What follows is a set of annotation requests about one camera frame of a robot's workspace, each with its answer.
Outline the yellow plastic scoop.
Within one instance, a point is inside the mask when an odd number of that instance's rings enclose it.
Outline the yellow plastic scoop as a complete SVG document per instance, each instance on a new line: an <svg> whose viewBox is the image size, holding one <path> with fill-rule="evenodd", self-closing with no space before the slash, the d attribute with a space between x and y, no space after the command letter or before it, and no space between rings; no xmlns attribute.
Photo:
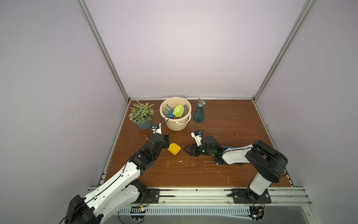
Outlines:
<svg viewBox="0 0 358 224"><path fill-rule="evenodd" d="M177 155L181 151L182 147L176 143L171 143L167 149L172 155Z"/></svg>

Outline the blue fork yellow handle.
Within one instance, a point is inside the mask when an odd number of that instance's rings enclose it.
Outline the blue fork yellow handle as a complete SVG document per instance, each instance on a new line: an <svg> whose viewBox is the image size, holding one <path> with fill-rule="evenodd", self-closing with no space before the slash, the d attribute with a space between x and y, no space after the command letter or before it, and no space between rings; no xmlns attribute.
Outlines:
<svg viewBox="0 0 358 224"><path fill-rule="evenodd" d="M174 113L174 108L171 108L169 105L167 105L165 107L165 111L163 111L163 114L170 119L175 118L175 115L173 113Z"/></svg>

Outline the green trowel wooden handle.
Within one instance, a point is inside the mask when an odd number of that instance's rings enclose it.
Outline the green trowel wooden handle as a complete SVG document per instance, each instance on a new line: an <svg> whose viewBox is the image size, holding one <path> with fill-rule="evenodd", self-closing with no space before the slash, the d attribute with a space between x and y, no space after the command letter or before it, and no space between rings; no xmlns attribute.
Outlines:
<svg viewBox="0 0 358 224"><path fill-rule="evenodd" d="M174 117L176 118L181 118L184 114L184 111L185 111L185 107L183 104L179 104L177 105L174 110L173 110L173 115Z"/></svg>

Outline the teal spray bottle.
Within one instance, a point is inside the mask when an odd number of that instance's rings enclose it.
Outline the teal spray bottle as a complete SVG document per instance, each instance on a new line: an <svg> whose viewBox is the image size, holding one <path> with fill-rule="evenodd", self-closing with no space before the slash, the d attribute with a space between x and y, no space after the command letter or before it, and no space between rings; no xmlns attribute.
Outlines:
<svg viewBox="0 0 358 224"><path fill-rule="evenodd" d="M205 119L205 112L203 106L206 104L205 101L201 98L198 98L198 107L194 112L194 121L197 123L201 123Z"/></svg>

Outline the purple trowel pink handle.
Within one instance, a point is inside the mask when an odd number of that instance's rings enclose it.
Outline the purple trowel pink handle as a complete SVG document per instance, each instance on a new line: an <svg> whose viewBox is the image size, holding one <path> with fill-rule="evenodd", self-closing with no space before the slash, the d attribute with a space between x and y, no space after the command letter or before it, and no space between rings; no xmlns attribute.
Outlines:
<svg viewBox="0 0 358 224"><path fill-rule="evenodd" d="M184 105L184 111L183 111L183 114L182 114L181 118L183 118L186 115L186 111L187 111L187 105L185 104Z"/></svg>

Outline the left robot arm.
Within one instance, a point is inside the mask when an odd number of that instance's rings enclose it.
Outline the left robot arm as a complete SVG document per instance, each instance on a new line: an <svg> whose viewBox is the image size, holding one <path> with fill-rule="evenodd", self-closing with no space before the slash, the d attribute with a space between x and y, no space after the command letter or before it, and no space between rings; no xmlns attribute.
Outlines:
<svg viewBox="0 0 358 224"><path fill-rule="evenodd" d="M142 203L147 186L139 177L157 161L161 150L169 148L169 136L154 133L146 144L128 158L120 169L103 185L85 196L76 195L69 203L62 224L103 224L114 213L134 203Z"/></svg>

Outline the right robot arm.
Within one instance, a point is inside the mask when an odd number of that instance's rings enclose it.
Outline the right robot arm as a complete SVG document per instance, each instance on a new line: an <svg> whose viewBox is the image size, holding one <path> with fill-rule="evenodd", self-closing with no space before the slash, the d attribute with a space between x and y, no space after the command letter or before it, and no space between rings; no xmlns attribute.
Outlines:
<svg viewBox="0 0 358 224"><path fill-rule="evenodd" d="M225 147L219 145L213 136L204 140L201 135L194 135L195 144L183 148L192 157L210 156L217 165L251 164L257 171L246 190L251 201L259 199L273 183L280 182L286 172L288 158L261 140L245 147Z"/></svg>

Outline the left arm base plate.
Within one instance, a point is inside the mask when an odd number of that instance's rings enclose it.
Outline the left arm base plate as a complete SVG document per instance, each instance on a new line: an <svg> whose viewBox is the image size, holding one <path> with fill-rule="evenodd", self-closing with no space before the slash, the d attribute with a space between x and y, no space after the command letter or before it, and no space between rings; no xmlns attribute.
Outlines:
<svg viewBox="0 0 358 224"><path fill-rule="evenodd" d="M149 188L140 193L138 199L132 204L158 204L160 189Z"/></svg>

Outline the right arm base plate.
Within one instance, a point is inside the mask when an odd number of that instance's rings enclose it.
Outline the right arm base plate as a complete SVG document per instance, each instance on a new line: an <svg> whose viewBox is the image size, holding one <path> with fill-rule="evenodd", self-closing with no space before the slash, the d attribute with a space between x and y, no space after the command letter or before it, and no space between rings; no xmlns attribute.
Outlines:
<svg viewBox="0 0 358 224"><path fill-rule="evenodd" d="M272 203L268 190L266 189L262 195L257 195L250 189L231 189L228 197L233 198L236 204L270 204Z"/></svg>

